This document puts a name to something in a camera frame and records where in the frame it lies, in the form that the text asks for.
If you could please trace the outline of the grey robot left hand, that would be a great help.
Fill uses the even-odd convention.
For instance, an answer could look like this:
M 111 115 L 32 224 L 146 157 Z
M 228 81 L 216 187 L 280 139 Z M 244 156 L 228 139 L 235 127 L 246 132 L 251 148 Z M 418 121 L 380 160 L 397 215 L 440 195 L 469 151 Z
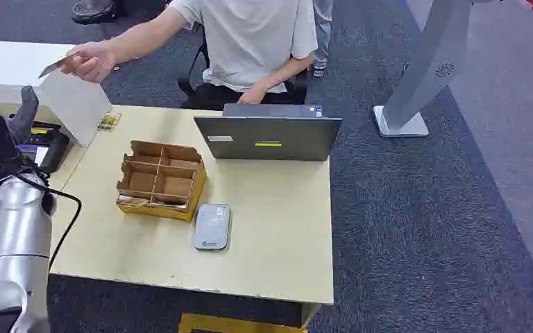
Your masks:
M 15 116 L 8 121 L 8 130 L 14 144 L 25 144 L 31 133 L 39 99 L 32 86 L 24 86 L 21 90 L 22 104 Z

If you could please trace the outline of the person's right hand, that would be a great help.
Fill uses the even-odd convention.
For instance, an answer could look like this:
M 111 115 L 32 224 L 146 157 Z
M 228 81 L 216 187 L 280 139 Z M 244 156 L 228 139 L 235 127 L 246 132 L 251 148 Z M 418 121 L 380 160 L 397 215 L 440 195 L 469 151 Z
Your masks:
M 101 83 L 116 64 L 115 56 L 105 42 L 88 42 L 69 50 L 60 70 L 90 83 Z

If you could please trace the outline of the person's left hand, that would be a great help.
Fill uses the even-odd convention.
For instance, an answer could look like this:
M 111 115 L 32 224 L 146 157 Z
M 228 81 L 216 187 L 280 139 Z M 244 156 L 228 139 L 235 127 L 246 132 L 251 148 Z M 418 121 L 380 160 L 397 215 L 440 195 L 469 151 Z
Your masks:
M 256 83 L 244 91 L 238 100 L 238 104 L 260 104 L 269 91 L 269 86 Z

